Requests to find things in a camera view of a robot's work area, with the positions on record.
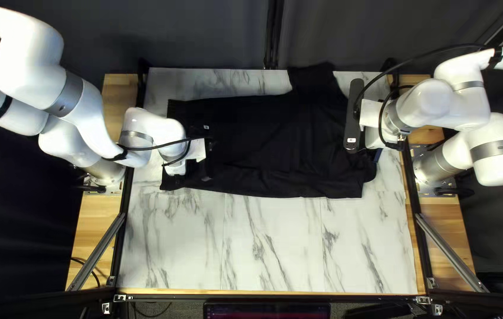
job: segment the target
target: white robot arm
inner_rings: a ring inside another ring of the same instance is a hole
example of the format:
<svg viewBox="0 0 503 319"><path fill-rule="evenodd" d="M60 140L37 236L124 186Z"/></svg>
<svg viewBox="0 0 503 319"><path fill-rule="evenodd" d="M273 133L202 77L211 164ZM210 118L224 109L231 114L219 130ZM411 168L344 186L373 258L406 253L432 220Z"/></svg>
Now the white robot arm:
<svg viewBox="0 0 503 319"><path fill-rule="evenodd" d="M54 28L0 7L0 38L0 111L6 104L4 101L10 100L7 111L0 114L0 126L19 134L40 133L39 145L46 153L83 168L84 163L91 163L96 157L98 161L105 158L141 167L147 164L151 152L124 148L147 147L153 141L164 144L185 137L184 128L176 120L133 108L126 114L120 137L124 147L114 144L106 131L99 91L59 65L64 43ZM186 156L186 148L183 142L159 152L165 161L171 161ZM190 155L202 157L202 154ZM184 174L184 157L166 170L170 174Z"/></svg>
<svg viewBox="0 0 503 319"><path fill-rule="evenodd" d="M482 185L503 185L503 114L490 113L480 73L495 52L488 49L445 61L435 69L435 78L386 106L382 130L387 142L403 140L427 124L461 131L415 161L421 182L439 186L443 179L474 167ZM503 48L494 68L503 70ZM377 102L362 100L360 124L366 126L368 148L384 147L377 134L378 114Z"/></svg>

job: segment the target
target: black curtain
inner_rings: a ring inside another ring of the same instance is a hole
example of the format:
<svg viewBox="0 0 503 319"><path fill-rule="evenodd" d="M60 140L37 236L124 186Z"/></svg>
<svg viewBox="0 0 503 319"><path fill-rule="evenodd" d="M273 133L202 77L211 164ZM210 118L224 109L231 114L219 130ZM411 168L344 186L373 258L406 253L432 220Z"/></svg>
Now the black curtain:
<svg viewBox="0 0 503 319"><path fill-rule="evenodd" d="M66 288L82 192L36 140L0 127L0 297Z"/></svg>
<svg viewBox="0 0 503 319"><path fill-rule="evenodd" d="M106 73L153 66L260 69L267 0L0 0L53 26L61 65L101 87Z"/></svg>
<svg viewBox="0 0 503 319"><path fill-rule="evenodd" d="M342 70L379 71L451 44L483 40L503 16L503 0L285 1L279 66L333 62ZM430 73L468 51L416 61L403 73Z"/></svg>

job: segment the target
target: black shirt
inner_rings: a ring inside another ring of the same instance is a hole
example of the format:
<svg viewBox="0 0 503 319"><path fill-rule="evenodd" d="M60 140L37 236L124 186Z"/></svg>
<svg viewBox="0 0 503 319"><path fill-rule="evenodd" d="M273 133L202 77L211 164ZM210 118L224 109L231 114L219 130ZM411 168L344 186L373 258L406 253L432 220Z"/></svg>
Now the black shirt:
<svg viewBox="0 0 503 319"><path fill-rule="evenodd" d="M342 147L348 100L333 65L288 70L282 95L170 100L168 117L188 137L206 136L207 155L186 175L163 170L162 190L181 187L272 198L359 198L376 175L373 153Z"/></svg>

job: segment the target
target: cable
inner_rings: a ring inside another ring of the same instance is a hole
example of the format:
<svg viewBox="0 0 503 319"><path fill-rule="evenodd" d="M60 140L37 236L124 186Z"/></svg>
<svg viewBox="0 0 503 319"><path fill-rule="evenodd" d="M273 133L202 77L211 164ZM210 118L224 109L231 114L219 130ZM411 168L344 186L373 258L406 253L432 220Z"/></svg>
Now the cable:
<svg viewBox="0 0 503 319"><path fill-rule="evenodd" d="M193 140L199 140L199 139L206 139L206 137L188 137L186 139L182 139L182 140L178 140L178 141L174 141L174 142L168 142L168 143L164 143L164 144L161 144L161 145L155 145L153 147L146 147L146 148L133 148L133 147L126 147L124 145L120 145L120 148L123 148L123 149L127 149L127 150L152 150L152 149L158 149L158 148L164 148L164 147L168 147L169 145L173 145L173 144L178 144L178 143L182 143L182 142L188 142L188 141L193 141Z"/></svg>
<svg viewBox="0 0 503 319"><path fill-rule="evenodd" d="M82 190L84 192L99 192L105 193L106 186L93 186L93 185L77 185L75 188Z"/></svg>
<svg viewBox="0 0 503 319"><path fill-rule="evenodd" d="M77 263L82 264L84 266L84 262L76 257L71 257L71 261L77 262ZM92 276L94 276L94 279L96 279L96 283L98 284L98 288L100 288L100 280L98 279L98 276L96 276L94 271L92 271Z"/></svg>
<svg viewBox="0 0 503 319"><path fill-rule="evenodd" d="M171 306L172 302L169 302L169 304L167 305L167 307L164 308L163 311L161 311L160 313L156 314L156 315L146 315L145 313L142 313L141 311L139 311L137 309L137 307L135 306L135 302L132 302L131 305L133 306L134 308L134 314L135 313L138 313L140 315L143 315L144 317L147 317L147 318L157 318L158 316L162 315L165 313L165 311L167 311L169 309L169 307Z"/></svg>
<svg viewBox="0 0 503 319"><path fill-rule="evenodd" d="M386 142L384 140L384 136L382 134L382 116L384 114L385 106L388 104L388 101L390 100L390 98L392 97L392 95L395 92L399 91L399 90L408 89L410 87L413 87L413 85L402 85L402 86L398 86L395 89L391 90L391 92L388 94L388 96L385 97L385 99L384 99L384 101L382 103L382 107L380 108L380 115L377 118L377 133L380 136L380 140L382 141L382 143L386 147L389 147L389 148L395 149L395 150L399 150L399 151L401 151L401 147L397 143L390 143L390 142Z"/></svg>
<svg viewBox="0 0 503 319"><path fill-rule="evenodd" d="M168 163L164 163L161 166L165 167L165 166L169 166L171 164L177 163L178 161L182 160L183 158L185 158L187 156L187 154L189 153L189 150L190 150L190 141L187 143L186 148L184 150L184 153L181 155L181 157L175 159L174 161L170 161Z"/></svg>
<svg viewBox="0 0 503 319"><path fill-rule="evenodd" d="M412 57L409 60L405 60L403 62L400 62L400 63L392 66L391 68L383 71L382 73L378 74L375 78L373 78L371 81L369 81L368 84L366 84L366 86L364 86L364 88L360 91L360 93L358 94L358 97L356 97L356 103L354 103L354 105L358 105L358 103L360 103L361 97L364 95L364 92L366 92L366 90L368 90L368 88L370 86L372 86L372 84L376 83L376 81L378 79L380 79L384 75L388 74L389 72L391 72L393 70L396 70L396 69L398 69L398 68L400 68L400 67L402 67L402 66L404 66L404 65L406 65L408 63L411 63L411 62L413 62L415 60L418 60L420 58L424 58L424 57L427 57L427 56L430 56L430 55L433 55L433 54L443 53L443 52L446 52L446 51L451 51L451 50L454 50L454 49L463 49L463 48L488 49L488 47L486 47L486 46L484 46L482 44L477 44L477 43L456 44L456 45L451 45L451 46L448 46L448 47L436 49L436 50L433 50L433 51L429 51L429 52L420 54L418 56Z"/></svg>

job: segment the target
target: white marble board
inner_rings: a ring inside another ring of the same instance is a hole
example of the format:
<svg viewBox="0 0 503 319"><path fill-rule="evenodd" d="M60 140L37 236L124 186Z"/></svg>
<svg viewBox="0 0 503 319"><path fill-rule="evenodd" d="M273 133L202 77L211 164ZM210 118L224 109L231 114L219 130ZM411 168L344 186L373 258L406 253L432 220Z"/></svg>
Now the white marble board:
<svg viewBox="0 0 503 319"><path fill-rule="evenodd" d="M350 81L371 72L334 72ZM145 108L169 99L274 95L284 70L150 69ZM366 97L380 99L385 79ZM399 154L384 150L360 199L273 199L161 191L160 156L134 171L118 286L130 288L417 293Z"/></svg>

